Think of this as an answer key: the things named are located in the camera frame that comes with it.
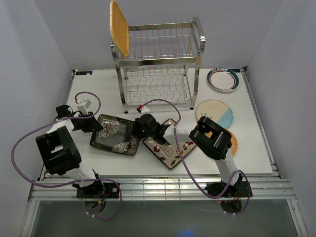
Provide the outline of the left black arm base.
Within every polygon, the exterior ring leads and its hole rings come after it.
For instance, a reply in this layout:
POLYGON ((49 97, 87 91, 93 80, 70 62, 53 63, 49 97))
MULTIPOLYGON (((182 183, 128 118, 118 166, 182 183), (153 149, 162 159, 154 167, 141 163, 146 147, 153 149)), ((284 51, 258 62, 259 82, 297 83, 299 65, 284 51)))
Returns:
POLYGON ((94 181, 92 184, 80 187, 79 184, 72 184, 77 189, 77 198, 118 198, 119 189, 114 183, 103 183, 94 181))

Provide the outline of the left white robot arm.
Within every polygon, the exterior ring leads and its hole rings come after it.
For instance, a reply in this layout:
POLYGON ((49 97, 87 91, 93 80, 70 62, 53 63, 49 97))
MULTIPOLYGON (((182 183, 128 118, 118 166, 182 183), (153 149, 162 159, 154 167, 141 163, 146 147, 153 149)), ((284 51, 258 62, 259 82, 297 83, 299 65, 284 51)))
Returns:
POLYGON ((73 187, 97 198, 104 193, 105 186, 98 180, 100 176, 93 169, 81 165, 81 155, 71 136, 72 132, 78 130, 84 133, 102 130, 93 112, 88 110, 89 103, 89 100, 85 100, 77 105, 79 116, 76 118, 73 118, 75 112, 70 106, 58 106, 55 124, 45 134, 38 136, 36 143, 49 174, 68 175, 78 180, 73 183, 73 187))

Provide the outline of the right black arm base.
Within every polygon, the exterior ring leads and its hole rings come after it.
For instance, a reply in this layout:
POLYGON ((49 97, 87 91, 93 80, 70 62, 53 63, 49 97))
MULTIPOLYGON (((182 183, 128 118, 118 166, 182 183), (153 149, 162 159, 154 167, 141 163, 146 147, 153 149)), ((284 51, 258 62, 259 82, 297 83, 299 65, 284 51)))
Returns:
MULTIPOLYGON (((211 196, 218 196, 224 190, 226 184, 223 182, 207 182, 205 189, 207 193, 211 196)), ((250 197, 253 196, 252 190, 249 190, 248 184, 246 181, 241 181, 240 184, 235 184, 234 186, 229 185, 227 190, 224 192, 222 197, 224 198, 247 198, 250 194, 250 197)))

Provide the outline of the black floral square plate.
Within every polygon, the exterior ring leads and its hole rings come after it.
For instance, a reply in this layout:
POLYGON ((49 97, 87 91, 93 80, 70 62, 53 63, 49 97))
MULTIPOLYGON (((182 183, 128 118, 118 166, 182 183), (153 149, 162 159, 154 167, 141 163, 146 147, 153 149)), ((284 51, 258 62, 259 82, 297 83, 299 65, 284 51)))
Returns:
POLYGON ((92 133, 91 147, 126 156, 136 154, 140 139, 134 135, 134 121, 105 114, 97 121, 103 129, 92 133))

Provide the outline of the square woven bamboo plate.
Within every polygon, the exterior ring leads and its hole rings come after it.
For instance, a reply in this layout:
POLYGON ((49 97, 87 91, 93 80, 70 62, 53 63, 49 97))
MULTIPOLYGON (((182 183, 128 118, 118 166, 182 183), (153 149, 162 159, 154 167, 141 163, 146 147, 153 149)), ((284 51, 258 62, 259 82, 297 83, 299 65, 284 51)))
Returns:
POLYGON ((110 33, 116 47, 123 57, 129 56, 128 22, 115 0, 110 2, 110 33))

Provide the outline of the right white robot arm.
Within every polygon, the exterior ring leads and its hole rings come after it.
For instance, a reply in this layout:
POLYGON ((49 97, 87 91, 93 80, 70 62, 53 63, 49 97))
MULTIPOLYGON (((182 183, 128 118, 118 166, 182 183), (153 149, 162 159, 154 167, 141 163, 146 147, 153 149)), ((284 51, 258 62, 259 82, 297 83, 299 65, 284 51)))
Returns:
POLYGON ((242 175, 232 154, 232 135, 212 119, 202 116, 196 123, 160 124, 150 114, 135 120, 134 132, 139 138, 151 137, 160 145, 193 142, 209 158, 215 160, 223 182, 224 193, 235 196, 241 190, 242 175))

